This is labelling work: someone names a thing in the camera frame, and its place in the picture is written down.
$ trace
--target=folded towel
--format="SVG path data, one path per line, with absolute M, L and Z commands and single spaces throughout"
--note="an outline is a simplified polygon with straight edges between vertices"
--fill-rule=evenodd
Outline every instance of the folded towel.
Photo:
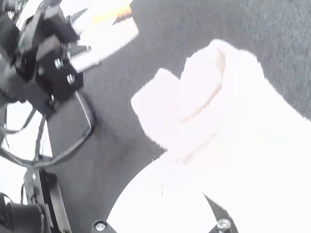
M 194 171 L 239 232 L 293 232 L 311 217 L 311 123 L 274 90 L 253 54 L 213 40 L 187 59 L 180 80 L 159 70 L 132 106 L 146 135 L 167 150 L 162 156 Z

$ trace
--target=screw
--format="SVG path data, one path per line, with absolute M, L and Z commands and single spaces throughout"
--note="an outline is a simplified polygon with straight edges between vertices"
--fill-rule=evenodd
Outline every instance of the screw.
M 103 224 L 102 222 L 99 222 L 95 225 L 95 229 L 98 231 L 98 232 L 103 232 L 106 228 L 106 225 Z
M 67 75 L 67 81 L 70 85 L 72 85 L 76 81 L 76 78 L 74 77 L 74 75 L 69 74 Z
M 38 68 L 38 74 L 41 76 L 44 74 L 44 69 L 42 67 Z
M 228 219 L 220 219 L 216 224 L 219 233 L 225 233 L 231 227 L 231 222 Z
M 57 69 L 60 69 L 64 66 L 64 63 L 62 60 L 60 60 L 59 58 L 57 58 L 56 60 L 54 60 L 54 64 L 55 64 L 55 67 Z

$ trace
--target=black cable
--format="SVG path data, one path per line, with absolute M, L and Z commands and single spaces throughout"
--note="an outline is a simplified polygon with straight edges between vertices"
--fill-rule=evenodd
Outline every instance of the black cable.
M 30 160 L 21 159 L 15 155 L 13 155 L 12 153 L 8 152 L 4 148 L 0 147 L 0 156 L 2 156 L 3 158 L 5 158 L 5 159 L 17 164 L 17 165 L 26 167 L 28 169 L 40 169 L 40 168 L 56 165 L 56 164 L 59 164 L 61 162 L 66 161 L 67 159 L 71 158 L 71 156 L 75 154 L 75 152 L 79 149 L 79 147 L 88 139 L 88 137 L 91 135 L 91 132 L 92 132 L 92 125 L 90 123 L 89 116 L 87 115 L 85 106 L 83 105 L 83 103 L 82 103 L 77 92 L 76 92 L 76 97 L 83 107 L 83 111 L 84 111 L 84 114 L 86 116 L 86 120 L 88 123 L 88 129 L 82 135 L 82 137 L 76 143 L 74 143 L 69 149 L 67 149 L 65 152 L 61 153 L 60 155 L 57 155 L 57 156 L 55 156 L 51 159 L 48 159 L 48 160 L 45 159 L 45 160 L 38 160 L 38 161 L 36 161 L 36 160 L 30 161 Z M 39 152 L 40 152 L 40 141 L 41 141 L 41 138 L 43 135 L 44 122 L 45 122 L 45 116 L 42 117 L 42 120 L 41 120 L 41 123 L 39 126 L 38 137 L 36 140 L 35 152 L 38 153 L 38 156 L 40 155 L 39 154 Z
M 21 186 L 21 190 L 20 190 L 20 204 L 22 205 L 23 202 L 24 202 L 24 187 L 25 187 L 25 184 L 23 184 Z
M 0 126 L 0 131 L 2 131 L 3 134 L 16 134 L 16 133 L 21 132 L 23 129 L 25 129 L 29 125 L 30 121 L 33 119 L 33 117 L 35 115 L 35 112 L 36 112 L 36 109 L 33 108 L 32 111 L 29 113 L 25 123 L 20 128 L 20 130 L 9 130 L 3 126 Z
M 41 148 L 41 139 L 43 135 L 43 130 L 44 130 L 44 124 L 45 124 L 46 117 L 42 116 L 40 125 L 39 125 L 39 132 L 37 139 L 35 141 L 35 159 L 39 159 L 40 156 L 40 148 Z

